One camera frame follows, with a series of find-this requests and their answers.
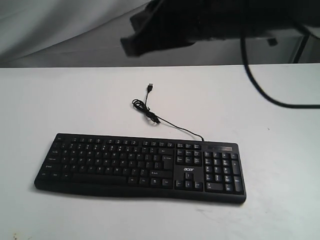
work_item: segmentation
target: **keyboard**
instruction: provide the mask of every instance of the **keyboard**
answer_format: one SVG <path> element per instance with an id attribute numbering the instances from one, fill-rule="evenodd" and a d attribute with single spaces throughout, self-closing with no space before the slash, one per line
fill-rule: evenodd
<path id="1" fill-rule="evenodd" d="M 58 133 L 37 189 L 88 196 L 243 203 L 236 143 Z"/>

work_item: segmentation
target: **black wire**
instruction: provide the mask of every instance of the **black wire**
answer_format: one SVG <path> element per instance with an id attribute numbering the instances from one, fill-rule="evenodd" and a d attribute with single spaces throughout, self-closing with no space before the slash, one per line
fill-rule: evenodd
<path id="1" fill-rule="evenodd" d="M 205 139 L 201 136 L 201 135 L 198 135 L 188 129 L 185 129 L 185 128 L 182 128 L 182 127 L 179 127 L 177 125 L 174 125 L 173 123 L 163 119 L 162 117 L 159 117 L 157 116 L 156 114 L 154 114 L 152 111 L 150 111 L 150 108 L 147 106 L 147 99 L 148 99 L 148 94 L 149 94 L 149 91 L 147 92 L 146 94 L 146 97 L 145 97 L 145 102 L 139 100 L 139 99 L 134 99 L 132 101 L 132 104 L 133 106 L 141 113 L 145 114 L 148 118 L 150 118 L 153 122 L 159 124 L 161 123 L 159 119 L 161 119 L 162 121 L 174 126 L 175 128 L 177 129 L 180 129 L 180 130 L 183 130 L 183 131 L 186 131 L 188 133 L 191 133 L 199 138 L 201 138 L 202 141 L 204 141 Z"/>
<path id="2" fill-rule="evenodd" d="M 277 106 L 288 108 L 288 109 L 320 109 L 320 104 L 289 104 L 285 102 L 278 101 L 268 94 L 259 86 L 256 79 L 254 78 L 250 67 L 249 67 L 249 61 L 247 56 L 247 47 L 246 47 L 246 10 L 247 10 L 247 1 L 243 0 L 243 22 L 242 22 L 242 31 L 241 31 L 241 38 L 240 38 L 240 47 L 241 47 L 241 57 L 242 57 L 242 63 L 245 69 L 245 72 L 252 83 L 252 85 L 255 87 L 255 89 L 264 97 L 267 101 L 269 101 L 272 104 L 275 104 Z"/>

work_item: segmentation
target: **white table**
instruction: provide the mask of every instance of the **white table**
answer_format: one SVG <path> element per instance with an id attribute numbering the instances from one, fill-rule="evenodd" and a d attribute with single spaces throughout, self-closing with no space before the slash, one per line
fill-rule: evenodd
<path id="1" fill-rule="evenodd" d="M 252 71 L 279 100 L 320 103 L 320 64 Z M 132 108 L 148 83 L 156 114 L 207 141 L 239 144 L 243 205 L 34 188 L 56 133 L 193 139 Z M 1 240 L 320 238 L 320 110 L 268 103 L 242 66 L 0 69 L 0 110 Z"/>

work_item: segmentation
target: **wire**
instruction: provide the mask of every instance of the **wire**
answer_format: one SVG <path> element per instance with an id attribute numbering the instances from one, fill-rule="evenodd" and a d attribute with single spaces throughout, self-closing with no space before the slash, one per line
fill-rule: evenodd
<path id="1" fill-rule="evenodd" d="M 246 12 L 246 7 L 248 2 L 246 2 L 246 0 L 244 0 L 244 13 Z M 249 67 L 249 61 L 248 61 L 248 56 L 247 56 L 247 47 L 246 47 L 246 15 L 244 14 L 244 19 L 242 22 L 242 31 L 241 31 L 241 38 L 240 38 L 240 47 L 241 47 L 241 57 L 242 57 L 242 63 L 245 69 L 245 72 L 250 80 L 250 82 L 252 83 L 252 85 L 255 87 L 255 89 L 261 94 L 262 97 L 264 97 L 264 99 L 266 99 L 267 101 L 269 101 L 270 103 L 283 107 L 283 108 L 287 108 L 287 109 L 320 109 L 320 104 L 290 104 L 290 103 L 285 103 L 285 102 L 281 102 L 278 101 L 274 98 L 272 98 L 271 96 L 269 96 L 268 94 L 266 94 L 266 92 L 259 86 L 259 84 L 257 83 L 255 77 L 253 76 L 250 67 Z"/>
<path id="2" fill-rule="evenodd" d="M 154 114 L 152 111 L 150 111 L 150 108 L 147 106 L 147 100 L 148 100 L 148 95 L 149 95 L 149 93 L 150 93 L 151 90 L 152 90 L 152 87 L 151 87 L 151 89 L 150 89 L 149 86 L 148 86 L 148 89 L 147 89 L 147 93 L 146 93 L 146 97 L 145 97 L 145 102 L 143 102 L 143 101 L 141 101 L 141 100 L 139 100 L 139 99 L 134 99 L 134 100 L 132 101 L 133 106 L 134 106 L 139 112 L 145 114 L 148 118 L 150 118 L 150 119 L 151 119 L 154 123 L 156 123 L 156 124 L 160 124 L 161 122 L 160 122 L 159 119 L 161 119 L 162 121 L 164 121 L 164 122 L 166 122 L 166 123 L 174 126 L 175 128 L 180 129 L 180 130 L 183 130 L 183 131 L 186 131 L 186 132 L 188 132 L 188 133 L 190 133 L 190 134 L 193 134 L 193 135 L 201 138 L 202 141 L 205 141 L 205 139 L 204 139 L 201 135 L 198 135 L 198 134 L 196 134 L 196 133 L 194 133 L 194 132 L 192 132 L 192 131 L 190 131 L 190 130 L 188 130 L 188 129 L 185 129 L 185 128 L 183 128 L 183 127 L 179 127 L 179 126 L 177 126 L 177 125 L 174 125 L 173 123 L 171 123 L 171 122 L 163 119 L 162 117 L 159 117 L 158 115 L 156 115 L 156 114 Z"/>

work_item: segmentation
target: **black keyboard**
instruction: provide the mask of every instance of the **black keyboard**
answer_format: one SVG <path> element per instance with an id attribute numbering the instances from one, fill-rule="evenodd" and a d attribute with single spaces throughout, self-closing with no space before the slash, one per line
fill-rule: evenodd
<path id="1" fill-rule="evenodd" d="M 37 189 L 108 197 L 243 203 L 236 143 L 56 135 L 35 178 Z"/>

